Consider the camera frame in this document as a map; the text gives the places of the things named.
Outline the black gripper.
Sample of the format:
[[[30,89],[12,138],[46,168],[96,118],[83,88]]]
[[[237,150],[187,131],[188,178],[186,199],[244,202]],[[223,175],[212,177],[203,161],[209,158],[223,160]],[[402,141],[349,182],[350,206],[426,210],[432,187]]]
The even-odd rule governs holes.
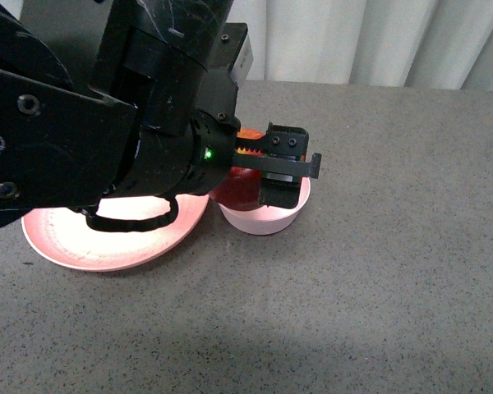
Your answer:
[[[126,71],[117,93],[137,108],[117,196],[208,195],[232,167],[243,167],[262,172],[260,205],[296,208],[302,178],[320,175],[322,157],[307,152],[305,129],[270,123],[249,135],[241,128],[238,86],[225,70],[210,70],[200,86]]]

